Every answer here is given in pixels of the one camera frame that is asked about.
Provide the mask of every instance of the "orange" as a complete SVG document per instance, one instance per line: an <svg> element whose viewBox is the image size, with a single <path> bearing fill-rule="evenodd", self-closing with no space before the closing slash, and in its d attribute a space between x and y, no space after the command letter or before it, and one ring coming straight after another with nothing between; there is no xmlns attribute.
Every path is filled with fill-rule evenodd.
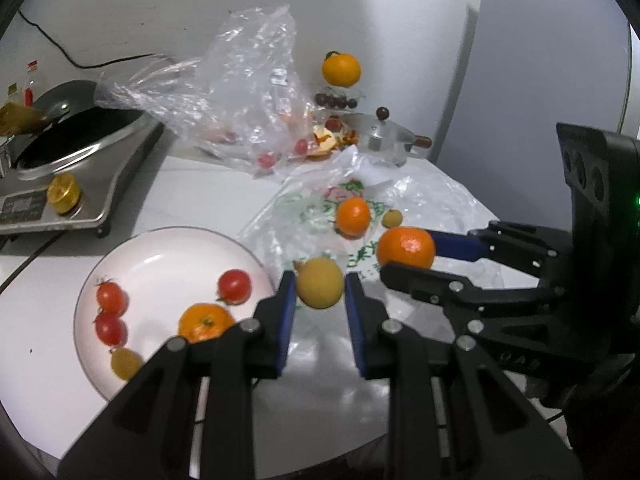
<svg viewBox="0 0 640 480"><path fill-rule="evenodd" d="M360 238L371 222L369 204L354 196L342 202L335 211L335 226L343 235Z"/></svg>
<svg viewBox="0 0 640 480"><path fill-rule="evenodd" d="M351 54L331 51L322 63L322 77L330 85L348 88L360 80L360 63Z"/></svg>
<svg viewBox="0 0 640 480"><path fill-rule="evenodd" d="M378 242L376 257L380 267L389 262L430 269L436 255L431 235L417 227L392 227Z"/></svg>
<svg viewBox="0 0 640 480"><path fill-rule="evenodd" d="M234 318L222 306L212 303L196 303L184 311L178 322L178 335L189 343L220 337Z"/></svg>

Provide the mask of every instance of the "yellow fruit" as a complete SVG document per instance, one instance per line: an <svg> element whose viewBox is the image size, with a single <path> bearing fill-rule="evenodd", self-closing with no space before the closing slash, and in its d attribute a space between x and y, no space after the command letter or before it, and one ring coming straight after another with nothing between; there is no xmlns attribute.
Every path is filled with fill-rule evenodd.
<svg viewBox="0 0 640 480"><path fill-rule="evenodd" d="M322 77L330 85L348 88L360 81L360 63L351 54L329 52L322 63Z"/></svg>
<svg viewBox="0 0 640 480"><path fill-rule="evenodd" d="M111 353L111 370L123 381L129 381L142 365L142 357L127 348L117 348Z"/></svg>
<svg viewBox="0 0 640 480"><path fill-rule="evenodd" d="M397 209L390 209L382 217L382 225L387 229L398 227L402 223L402 213Z"/></svg>
<svg viewBox="0 0 640 480"><path fill-rule="evenodd" d="M329 308L340 300L344 277L338 265L329 258L313 258L298 271L296 292L311 308Z"/></svg>

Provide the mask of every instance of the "bottle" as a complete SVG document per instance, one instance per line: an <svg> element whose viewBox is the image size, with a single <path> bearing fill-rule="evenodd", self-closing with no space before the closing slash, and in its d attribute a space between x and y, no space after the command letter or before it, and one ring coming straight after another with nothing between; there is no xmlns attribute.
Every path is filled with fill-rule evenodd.
<svg viewBox="0 0 640 480"><path fill-rule="evenodd" d="M22 100L22 95L18 92L18 83L9 85L6 101L17 105L21 105L24 102Z"/></svg>
<svg viewBox="0 0 640 480"><path fill-rule="evenodd" d="M24 104L33 105L33 102L46 91L46 82L42 72L38 71L38 61L31 61L27 66L27 79L22 85Z"/></svg>

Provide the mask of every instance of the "cherry tomato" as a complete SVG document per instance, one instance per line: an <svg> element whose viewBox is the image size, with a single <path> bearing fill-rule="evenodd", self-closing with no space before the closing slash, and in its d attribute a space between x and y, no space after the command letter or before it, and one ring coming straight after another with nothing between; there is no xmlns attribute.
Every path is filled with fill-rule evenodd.
<svg viewBox="0 0 640 480"><path fill-rule="evenodd" d="M258 157L258 166L264 170L270 170L276 165L276 157L273 153L263 153Z"/></svg>
<svg viewBox="0 0 640 480"><path fill-rule="evenodd" d="M108 346L122 346L127 340L127 327L111 312L101 312L95 318L95 333Z"/></svg>
<svg viewBox="0 0 640 480"><path fill-rule="evenodd" d="M219 299L227 304L244 303L251 295L251 278L244 270L231 269L218 280Z"/></svg>
<svg viewBox="0 0 640 480"><path fill-rule="evenodd" d="M305 156L308 149L309 149L309 143L306 142L306 139L300 139L293 146L293 153L299 156Z"/></svg>
<svg viewBox="0 0 640 480"><path fill-rule="evenodd" d="M95 299L105 312L122 316L127 309L127 295L116 282L102 282L95 291Z"/></svg>

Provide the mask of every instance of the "knob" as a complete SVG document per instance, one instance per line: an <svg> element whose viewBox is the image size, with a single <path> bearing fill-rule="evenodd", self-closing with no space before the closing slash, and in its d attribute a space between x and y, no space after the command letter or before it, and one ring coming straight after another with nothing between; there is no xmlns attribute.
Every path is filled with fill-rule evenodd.
<svg viewBox="0 0 640 480"><path fill-rule="evenodd" d="M81 189L71 173L55 176L47 189L47 202L59 215L67 214L80 200Z"/></svg>
<svg viewBox="0 0 640 480"><path fill-rule="evenodd" d="M389 118L389 108L381 106L376 110L376 117L380 121L386 121Z"/></svg>

